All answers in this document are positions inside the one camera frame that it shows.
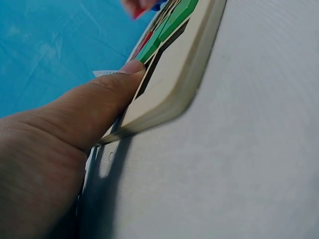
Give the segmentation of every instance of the finger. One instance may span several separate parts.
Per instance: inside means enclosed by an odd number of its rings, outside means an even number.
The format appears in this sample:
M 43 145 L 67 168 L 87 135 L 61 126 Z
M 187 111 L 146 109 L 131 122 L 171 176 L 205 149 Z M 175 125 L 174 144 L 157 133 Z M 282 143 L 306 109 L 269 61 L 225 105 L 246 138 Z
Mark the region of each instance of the finger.
M 120 72 L 96 78 L 40 108 L 43 130 L 83 151 L 96 144 L 131 103 L 145 68 L 133 60 Z
M 144 11 L 150 10 L 157 0 L 122 0 L 122 4 L 127 12 L 137 18 Z
M 157 0 L 139 0 L 141 7 L 147 10 L 151 9 L 156 2 Z

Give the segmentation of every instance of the hand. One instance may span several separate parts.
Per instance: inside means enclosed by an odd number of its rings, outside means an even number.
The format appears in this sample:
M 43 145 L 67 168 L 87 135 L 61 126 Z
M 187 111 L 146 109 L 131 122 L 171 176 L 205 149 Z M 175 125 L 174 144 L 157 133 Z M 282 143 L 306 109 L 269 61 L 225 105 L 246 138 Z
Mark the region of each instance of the hand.
M 124 8 L 134 17 L 137 17 L 142 10 L 150 10 L 157 0 L 121 0 Z
M 86 152 L 131 102 L 145 69 L 133 60 L 120 72 L 0 119 L 0 238 L 42 238 L 71 207 Z

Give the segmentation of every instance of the white surface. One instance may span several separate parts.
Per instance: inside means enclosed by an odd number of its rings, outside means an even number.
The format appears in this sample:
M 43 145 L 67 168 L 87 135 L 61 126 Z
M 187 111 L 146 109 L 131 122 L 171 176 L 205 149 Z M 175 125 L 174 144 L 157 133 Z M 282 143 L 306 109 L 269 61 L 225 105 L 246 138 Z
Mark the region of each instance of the white surface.
M 228 0 L 190 109 L 96 160 L 83 238 L 317 239 L 318 145 L 319 1 Z

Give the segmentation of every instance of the blue background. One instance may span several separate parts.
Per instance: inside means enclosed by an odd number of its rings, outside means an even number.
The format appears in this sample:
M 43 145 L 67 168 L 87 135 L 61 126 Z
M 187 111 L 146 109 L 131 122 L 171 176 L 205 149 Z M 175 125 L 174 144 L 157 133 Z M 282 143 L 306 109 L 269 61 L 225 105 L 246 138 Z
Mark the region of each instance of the blue background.
M 153 16 L 133 21 L 120 0 L 1 0 L 0 117 L 118 70 Z

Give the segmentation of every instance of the fingertip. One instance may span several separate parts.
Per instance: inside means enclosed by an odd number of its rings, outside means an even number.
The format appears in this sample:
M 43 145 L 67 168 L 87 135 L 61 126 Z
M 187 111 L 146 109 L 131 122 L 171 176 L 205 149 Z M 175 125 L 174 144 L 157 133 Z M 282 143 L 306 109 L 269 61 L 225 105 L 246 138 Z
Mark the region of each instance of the fingertip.
M 140 71 L 145 70 L 145 66 L 141 61 L 138 61 L 136 59 L 133 59 L 126 63 L 120 70 L 119 73 L 125 73 L 125 74 L 135 74 Z

